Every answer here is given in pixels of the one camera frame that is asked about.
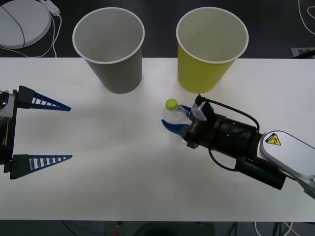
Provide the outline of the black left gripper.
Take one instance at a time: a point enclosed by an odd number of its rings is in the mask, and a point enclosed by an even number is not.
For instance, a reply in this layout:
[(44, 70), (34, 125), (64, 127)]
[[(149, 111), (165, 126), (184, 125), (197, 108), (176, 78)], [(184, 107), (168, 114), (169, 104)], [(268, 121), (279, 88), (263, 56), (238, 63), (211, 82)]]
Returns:
[(13, 155), (17, 109), (69, 112), (71, 108), (34, 90), (19, 86), (19, 91), (0, 92), (0, 164), (10, 179), (18, 179), (71, 159), (72, 155)]

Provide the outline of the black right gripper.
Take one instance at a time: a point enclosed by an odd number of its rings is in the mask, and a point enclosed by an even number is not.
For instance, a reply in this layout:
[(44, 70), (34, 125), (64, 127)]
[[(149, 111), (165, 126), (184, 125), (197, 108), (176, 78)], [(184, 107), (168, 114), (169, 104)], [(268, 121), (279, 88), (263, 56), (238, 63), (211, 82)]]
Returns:
[[(191, 107), (181, 105), (186, 117), (194, 120)], [(201, 121), (196, 119), (192, 124), (191, 121), (181, 124), (168, 123), (164, 119), (161, 120), (163, 126), (170, 132), (185, 138), (187, 146), (196, 149), (198, 146), (211, 148), (218, 128), (221, 124), (219, 116), (215, 116), (213, 120)]]

